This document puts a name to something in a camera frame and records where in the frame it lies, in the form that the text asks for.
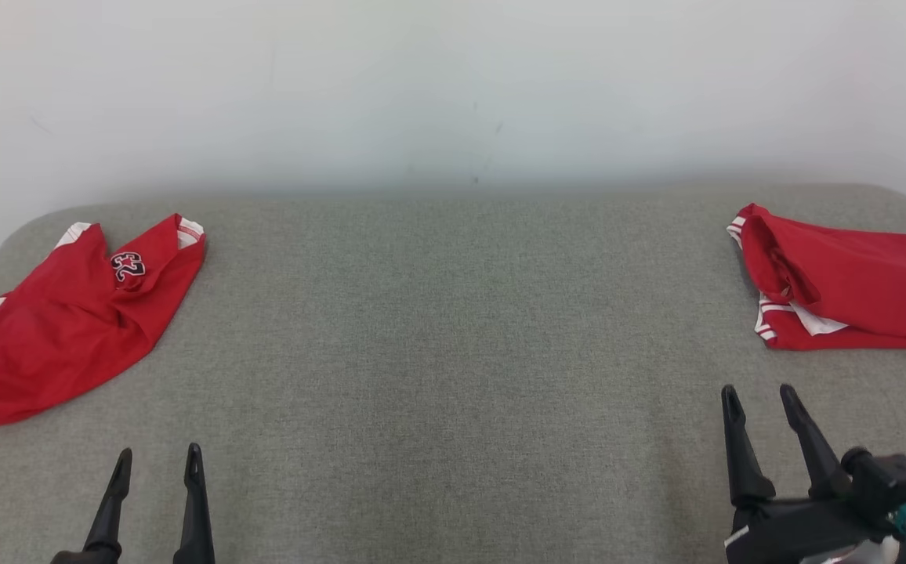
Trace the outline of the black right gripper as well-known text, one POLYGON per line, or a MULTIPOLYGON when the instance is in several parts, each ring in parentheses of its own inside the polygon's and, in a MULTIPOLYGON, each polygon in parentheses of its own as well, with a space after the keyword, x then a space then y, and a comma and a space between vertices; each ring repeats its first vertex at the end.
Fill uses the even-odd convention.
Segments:
POLYGON ((796 389, 779 393, 788 424, 798 439, 808 472, 808 499, 772 500, 746 428, 746 414, 732 385, 721 392, 731 504, 736 508, 732 535, 725 541, 729 563, 800 563, 818 555, 837 555, 865 541, 893 535, 890 523, 866 518, 850 501, 832 499, 850 492, 850 475, 796 389))

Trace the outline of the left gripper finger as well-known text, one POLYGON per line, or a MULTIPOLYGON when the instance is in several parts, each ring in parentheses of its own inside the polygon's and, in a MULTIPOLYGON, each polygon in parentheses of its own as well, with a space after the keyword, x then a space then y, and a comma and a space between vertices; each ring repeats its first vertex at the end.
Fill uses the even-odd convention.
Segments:
POLYGON ((118 563, 122 554, 118 539, 122 503, 129 493, 131 472, 132 449, 125 447, 117 458, 83 548, 77 552, 56 553, 52 564, 118 563))
POLYGON ((180 546, 175 551, 172 561, 175 564, 216 563, 205 464, 198 443, 191 443, 188 446, 183 482, 187 488, 187 503, 183 512, 180 546))

